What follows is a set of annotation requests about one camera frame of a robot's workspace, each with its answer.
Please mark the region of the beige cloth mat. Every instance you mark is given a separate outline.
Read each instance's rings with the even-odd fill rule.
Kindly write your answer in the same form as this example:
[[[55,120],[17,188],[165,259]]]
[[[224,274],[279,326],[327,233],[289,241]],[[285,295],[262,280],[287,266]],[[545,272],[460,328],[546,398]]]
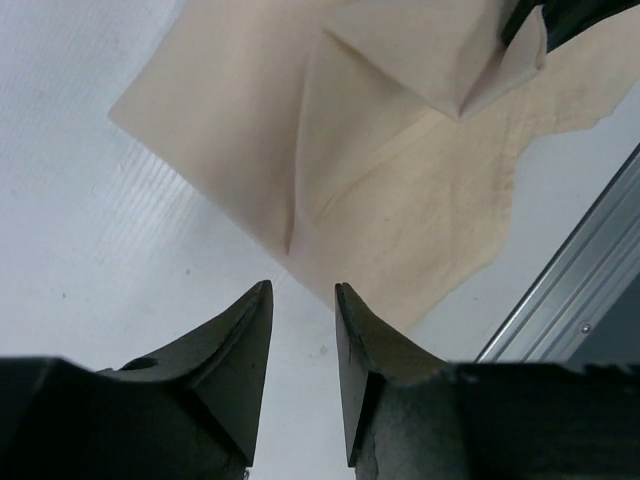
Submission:
[[[188,1],[110,110],[322,302],[473,358],[639,132],[639,10]]]

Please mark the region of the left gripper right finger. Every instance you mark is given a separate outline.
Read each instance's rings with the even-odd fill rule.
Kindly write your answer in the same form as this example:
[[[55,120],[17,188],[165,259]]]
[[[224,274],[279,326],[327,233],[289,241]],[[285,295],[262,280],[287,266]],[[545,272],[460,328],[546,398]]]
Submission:
[[[335,287],[346,458],[360,479],[635,479],[635,365],[447,362]]]

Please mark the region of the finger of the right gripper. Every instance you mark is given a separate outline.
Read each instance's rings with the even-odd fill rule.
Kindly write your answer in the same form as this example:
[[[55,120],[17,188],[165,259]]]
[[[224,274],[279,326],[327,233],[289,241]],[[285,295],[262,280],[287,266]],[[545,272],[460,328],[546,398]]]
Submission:
[[[595,24],[639,5],[639,0],[549,0],[544,2],[547,52]]]
[[[516,2],[500,34],[500,39],[505,48],[511,44],[534,8],[542,4],[542,0],[518,0]]]

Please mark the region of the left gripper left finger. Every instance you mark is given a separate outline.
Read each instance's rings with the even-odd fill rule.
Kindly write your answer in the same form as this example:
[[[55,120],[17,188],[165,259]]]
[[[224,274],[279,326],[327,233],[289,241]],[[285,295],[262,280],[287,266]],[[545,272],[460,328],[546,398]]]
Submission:
[[[272,332],[269,281],[118,369],[1,361],[5,479],[242,479],[255,458]]]

